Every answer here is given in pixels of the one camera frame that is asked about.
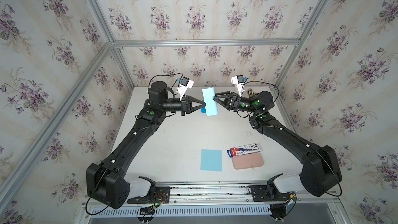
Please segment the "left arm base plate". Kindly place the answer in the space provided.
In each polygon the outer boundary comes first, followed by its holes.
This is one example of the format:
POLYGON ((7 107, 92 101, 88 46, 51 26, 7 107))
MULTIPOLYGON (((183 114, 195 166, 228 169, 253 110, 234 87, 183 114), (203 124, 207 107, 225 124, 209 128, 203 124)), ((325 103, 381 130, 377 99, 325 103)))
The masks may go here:
POLYGON ((150 189, 144 197, 136 197, 127 200, 127 204, 154 204, 169 203, 171 187, 155 187, 150 189))

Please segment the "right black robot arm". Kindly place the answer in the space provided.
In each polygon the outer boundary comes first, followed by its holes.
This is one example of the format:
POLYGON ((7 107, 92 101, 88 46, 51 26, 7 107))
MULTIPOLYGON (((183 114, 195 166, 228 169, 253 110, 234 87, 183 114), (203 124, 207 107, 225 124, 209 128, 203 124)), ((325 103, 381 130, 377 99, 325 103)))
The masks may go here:
POLYGON ((343 177, 335 150, 304 139, 271 115, 269 110, 275 104, 270 92, 262 91, 253 98, 247 98, 227 91, 217 93, 214 101, 228 111, 248 112, 249 123, 254 130, 292 153, 303 165, 300 181, 310 194, 320 197, 340 185, 343 177))

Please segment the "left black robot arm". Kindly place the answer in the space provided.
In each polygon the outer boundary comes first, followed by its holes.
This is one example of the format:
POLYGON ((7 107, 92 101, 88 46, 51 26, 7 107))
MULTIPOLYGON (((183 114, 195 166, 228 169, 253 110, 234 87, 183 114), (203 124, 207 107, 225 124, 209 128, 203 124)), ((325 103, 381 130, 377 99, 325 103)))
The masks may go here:
POLYGON ((169 97, 172 89, 165 82, 154 82, 148 89, 148 98, 136 116, 130 132, 102 162, 91 164, 86 170, 87 195, 107 207, 120 208, 125 201, 149 195, 153 180, 141 177, 128 182, 125 175, 133 159, 145 142, 158 130, 167 113, 193 113, 206 106, 192 96, 169 97))

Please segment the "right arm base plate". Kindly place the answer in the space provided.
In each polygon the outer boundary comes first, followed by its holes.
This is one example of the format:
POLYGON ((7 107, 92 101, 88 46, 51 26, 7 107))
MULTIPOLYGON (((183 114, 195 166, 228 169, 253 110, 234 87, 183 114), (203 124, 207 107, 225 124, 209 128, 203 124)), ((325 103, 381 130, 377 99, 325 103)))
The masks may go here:
POLYGON ((290 192, 279 192, 272 185, 250 185, 248 191, 254 202, 287 202, 294 197, 290 192))

